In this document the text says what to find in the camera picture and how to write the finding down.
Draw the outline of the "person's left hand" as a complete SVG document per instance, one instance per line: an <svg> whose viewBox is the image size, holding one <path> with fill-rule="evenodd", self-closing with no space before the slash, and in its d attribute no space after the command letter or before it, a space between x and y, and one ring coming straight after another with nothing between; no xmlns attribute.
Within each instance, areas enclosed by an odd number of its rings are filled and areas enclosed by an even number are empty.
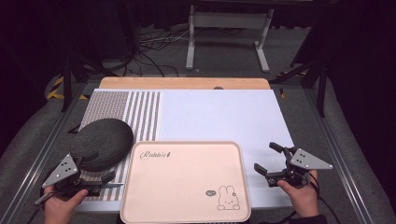
<svg viewBox="0 0 396 224"><path fill-rule="evenodd" d="M69 224L76 207L87 195L88 191L82 189L67 201L57 196L47 199L44 203L44 224Z"/></svg>

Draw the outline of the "wooden table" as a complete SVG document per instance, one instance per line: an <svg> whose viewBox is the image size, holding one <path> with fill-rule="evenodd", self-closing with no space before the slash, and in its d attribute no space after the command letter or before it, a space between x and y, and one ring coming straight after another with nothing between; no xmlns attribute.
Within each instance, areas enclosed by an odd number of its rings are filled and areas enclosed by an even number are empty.
<svg viewBox="0 0 396 224"><path fill-rule="evenodd" d="M264 78L235 77L105 77L100 89L135 90L270 90Z"/></svg>

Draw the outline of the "white metal stand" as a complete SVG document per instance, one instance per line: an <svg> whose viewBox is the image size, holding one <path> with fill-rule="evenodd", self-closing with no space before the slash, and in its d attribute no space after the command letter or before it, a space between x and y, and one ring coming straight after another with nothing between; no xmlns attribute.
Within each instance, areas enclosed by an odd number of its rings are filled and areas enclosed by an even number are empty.
<svg viewBox="0 0 396 224"><path fill-rule="evenodd" d="M226 12L199 12L195 6L190 8L189 16L189 45L186 59L186 69L191 70L194 62L196 28L235 28L261 30L262 35L254 42L254 47L259 59L261 69L267 73L270 68L266 60L263 45L267 37L274 10L269 9L264 14L226 13Z"/></svg>

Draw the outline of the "white table mat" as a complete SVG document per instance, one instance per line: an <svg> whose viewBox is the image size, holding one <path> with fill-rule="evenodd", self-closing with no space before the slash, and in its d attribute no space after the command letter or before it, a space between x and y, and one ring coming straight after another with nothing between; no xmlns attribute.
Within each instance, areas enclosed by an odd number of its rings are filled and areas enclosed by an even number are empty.
<svg viewBox="0 0 396 224"><path fill-rule="evenodd" d="M270 172L285 166L284 156L271 142L291 147L290 132L271 90L123 90L158 91L162 96L159 134L154 141L233 141L242 151L251 207L290 206L279 188L270 188L253 169Z"/></svg>

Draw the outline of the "aluminium frame rail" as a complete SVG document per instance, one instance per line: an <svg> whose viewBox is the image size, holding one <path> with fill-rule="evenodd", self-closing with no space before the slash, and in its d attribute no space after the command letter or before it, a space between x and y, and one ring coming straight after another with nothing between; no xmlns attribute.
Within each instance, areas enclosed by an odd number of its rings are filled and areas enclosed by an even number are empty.
<svg viewBox="0 0 396 224"><path fill-rule="evenodd" d="M317 109L317 100L315 94L311 90L304 90L304 95L313 110L316 120L320 126L320 129L325 136L326 142L329 146L330 154L333 161L333 166L340 176L341 182L346 190L346 194L352 204L355 214L361 224L373 224L373 220L366 204L361 197L356 182L352 177L347 164L341 154L340 148L336 143L332 130L327 120L321 116Z"/></svg>
<svg viewBox="0 0 396 224"><path fill-rule="evenodd" d="M72 103L49 99L21 127L0 157L0 224L41 224L34 202L49 169L68 152L96 83L73 86Z"/></svg>

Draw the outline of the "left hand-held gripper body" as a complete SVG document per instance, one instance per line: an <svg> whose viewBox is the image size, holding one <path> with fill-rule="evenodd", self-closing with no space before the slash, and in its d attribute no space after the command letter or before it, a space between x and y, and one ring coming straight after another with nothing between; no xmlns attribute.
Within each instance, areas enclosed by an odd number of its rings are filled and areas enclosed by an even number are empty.
<svg viewBox="0 0 396 224"><path fill-rule="evenodd" d="M98 197L103 183L100 181L86 181L80 177L81 170L76 165L77 158L67 154L57 166L47 174L41 188L55 187L55 191L63 197L73 197L82 189L88 191L88 197Z"/></svg>

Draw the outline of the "grey striped woven placemat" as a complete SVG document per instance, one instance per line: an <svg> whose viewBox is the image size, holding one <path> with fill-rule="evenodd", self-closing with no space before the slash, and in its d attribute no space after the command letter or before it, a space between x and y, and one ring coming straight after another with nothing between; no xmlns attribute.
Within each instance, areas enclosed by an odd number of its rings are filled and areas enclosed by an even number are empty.
<svg viewBox="0 0 396 224"><path fill-rule="evenodd" d="M120 119L129 124L134 133L134 142L154 141L160 127L162 96L158 91L104 91L95 90L89 101L79 131L99 119ZM100 180L100 176L111 171L115 178L110 183L124 183L130 166L131 153L117 165L103 172L85 172L86 180ZM102 189L99 197L86 201L121 201L124 186Z"/></svg>

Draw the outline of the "person's right hand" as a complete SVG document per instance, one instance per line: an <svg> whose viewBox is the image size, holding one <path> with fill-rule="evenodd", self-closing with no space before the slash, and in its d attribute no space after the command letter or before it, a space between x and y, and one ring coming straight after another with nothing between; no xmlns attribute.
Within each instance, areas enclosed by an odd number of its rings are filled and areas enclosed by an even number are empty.
<svg viewBox="0 0 396 224"><path fill-rule="evenodd" d="M298 189L291 186L285 180L277 181L278 186L290 197L291 204L296 211L297 216L300 218L315 217L319 215L318 186L316 184L318 172L316 170L312 170L310 171L310 174L312 182Z"/></svg>

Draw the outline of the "pink tray with rabbit drawing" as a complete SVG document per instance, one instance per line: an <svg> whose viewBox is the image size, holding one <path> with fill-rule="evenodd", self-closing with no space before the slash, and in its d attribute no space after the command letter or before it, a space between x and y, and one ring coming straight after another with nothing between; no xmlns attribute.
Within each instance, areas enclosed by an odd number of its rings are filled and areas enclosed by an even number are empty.
<svg viewBox="0 0 396 224"><path fill-rule="evenodd" d="M251 214L233 142L140 142L120 209L126 224L238 223Z"/></svg>

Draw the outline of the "black tripod stand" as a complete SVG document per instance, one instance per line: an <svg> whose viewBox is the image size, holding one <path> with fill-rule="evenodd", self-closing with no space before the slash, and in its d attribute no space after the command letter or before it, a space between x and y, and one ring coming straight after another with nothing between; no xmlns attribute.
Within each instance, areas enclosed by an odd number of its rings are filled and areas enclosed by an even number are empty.
<svg viewBox="0 0 396 224"><path fill-rule="evenodd" d="M306 64L302 64L296 68L293 68L289 72L281 72L279 76L277 76L275 79L271 79L269 83L281 84L288 79L300 75L302 72L305 72L305 75L304 78L301 80L300 85L304 89L311 89L314 84L318 82L317 110L320 116L324 118L324 101L328 70L326 68L326 63L323 60L311 61Z"/></svg>
<svg viewBox="0 0 396 224"><path fill-rule="evenodd" d="M75 76L78 82L86 82L88 75L83 72L83 65L87 64L94 70L103 74L105 77L115 77L116 74L108 69L105 69L102 65L94 63L89 59L77 54L69 53L63 60L62 75L64 77L64 104L62 111L65 112L72 103L72 76Z"/></svg>

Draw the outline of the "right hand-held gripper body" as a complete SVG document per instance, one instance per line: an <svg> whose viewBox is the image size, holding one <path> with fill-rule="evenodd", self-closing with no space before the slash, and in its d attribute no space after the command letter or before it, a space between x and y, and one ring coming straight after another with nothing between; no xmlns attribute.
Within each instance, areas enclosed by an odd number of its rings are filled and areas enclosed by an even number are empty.
<svg viewBox="0 0 396 224"><path fill-rule="evenodd" d="M270 188L277 187L278 180L285 180L293 187L310 182L310 170L330 170L332 165L297 147L283 147L286 168L281 172L268 173L265 179Z"/></svg>

